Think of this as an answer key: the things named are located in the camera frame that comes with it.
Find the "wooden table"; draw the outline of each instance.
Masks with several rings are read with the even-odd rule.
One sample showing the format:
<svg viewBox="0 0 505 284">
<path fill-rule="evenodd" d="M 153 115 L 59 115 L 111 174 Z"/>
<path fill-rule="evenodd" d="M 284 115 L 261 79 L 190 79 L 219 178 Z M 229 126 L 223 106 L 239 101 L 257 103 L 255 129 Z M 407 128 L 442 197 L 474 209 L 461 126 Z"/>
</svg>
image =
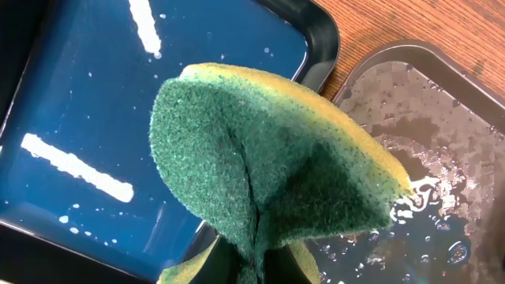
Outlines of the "wooden table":
<svg viewBox="0 0 505 284">
<path fill-rule="evenodd" d="M 505 96 L 504 0 L 314 0 L 335 19 L 342 38 L 330 99 L 368 52 L 397 39 L 435 44 Z"/>
</svg>

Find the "green sponge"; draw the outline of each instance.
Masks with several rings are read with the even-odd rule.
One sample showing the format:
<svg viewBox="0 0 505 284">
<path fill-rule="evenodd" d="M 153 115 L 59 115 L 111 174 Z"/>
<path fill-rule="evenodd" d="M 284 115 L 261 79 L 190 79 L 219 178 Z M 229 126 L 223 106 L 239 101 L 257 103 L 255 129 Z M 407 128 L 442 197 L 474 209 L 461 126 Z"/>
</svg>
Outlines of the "green sponge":
<svg viewBox="0 0 505 284">
<path fill-rule="evenodd" d="M 150 141 L 172 193 L 260 278 L 267 249 L 388 226 L 410 194 L 398 160 L 342 111 L 258 70 L 186 67 L 155 100 Z"/>
</svg>

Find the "yellow sponge layer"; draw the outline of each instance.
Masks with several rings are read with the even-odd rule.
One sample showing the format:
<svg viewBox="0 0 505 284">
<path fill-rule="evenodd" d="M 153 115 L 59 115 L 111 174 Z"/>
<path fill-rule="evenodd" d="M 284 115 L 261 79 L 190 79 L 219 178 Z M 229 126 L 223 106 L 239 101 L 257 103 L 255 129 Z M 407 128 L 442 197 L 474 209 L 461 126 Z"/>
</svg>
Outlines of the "yellow sponge layer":
<svg viewBox="0 0 505 284">
<path fill-rule="evenodd" d="M 310 114 L 307 115 L 307 119 L 313 121 L 314 127 L 320 127 L 327 121 L 337 125 L 338 129 L 343 129 L 346 132 L 346 136 L 342 136 L 342 138 L 346 138 L 343 143 L 359 147 L 379 166 L 376 168 L 377 170 L 385 170 L 392 178 L 395 178 L 400 184 L 401 191 L 398 194 L 402 196 L 411 194 L 409 175 L 402 164 L 345 113 L 307 87 L 264 71 L 216 63 L 189 65 L 184 68 L 179 78 L 208 83 L 218 79 L 233 78 L 235 85 L 246 85 L 243 86 L 244 88 L 261 88 L 265 95 L 274 96 L 279 102 L 285 101 L 286 104 L 281 105 L 286 107 L 291 107 L 289 103 L 292 103 L 291 100 L 295 100 L 298 104 L 305 105 L 308 109 L 315 111 L 312 114 L 305 112 Z"/>
</svg>

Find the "green scrub pad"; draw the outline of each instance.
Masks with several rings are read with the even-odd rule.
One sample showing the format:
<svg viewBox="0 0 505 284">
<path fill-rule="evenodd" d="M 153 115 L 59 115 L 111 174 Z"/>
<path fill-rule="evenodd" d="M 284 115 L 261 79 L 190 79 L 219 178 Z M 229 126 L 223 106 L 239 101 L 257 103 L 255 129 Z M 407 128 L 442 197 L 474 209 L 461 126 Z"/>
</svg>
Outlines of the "green scrub pad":
<svg viewBox="0 0 505 284">
<path fill-rule="evenodd" d="M 390 224 L 410 194 L 398 160 L 315 92 L 243 67 L 190 65 L 159 91 L 162 179 L 263 277 L 267 249 Z"/>
</svg>

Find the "wet surface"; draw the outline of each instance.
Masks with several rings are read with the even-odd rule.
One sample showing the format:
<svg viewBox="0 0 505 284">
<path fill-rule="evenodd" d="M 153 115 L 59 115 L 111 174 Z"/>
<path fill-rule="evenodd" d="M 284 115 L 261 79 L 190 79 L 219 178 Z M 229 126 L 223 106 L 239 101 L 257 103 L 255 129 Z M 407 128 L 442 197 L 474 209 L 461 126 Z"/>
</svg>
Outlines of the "wet surface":
<svg viewBox="0 0 505 284">
<path fill-rule="evenodd" d="M 159 87 L 201 62 L 291 78 L 305 39 L 253 0 L 60 1 L 51 15 L 0 138 L 0 219 L 155 281 L 202 224 L 150 156 Z"/>
<path fill-rule="evenodd" d="M 402 62 L 365 71 L 339 107 L 418 187 L 395 202 L 387 230 L 308 241 L 321 282 L 503 282 L 501 133 Z"/>
</svg>

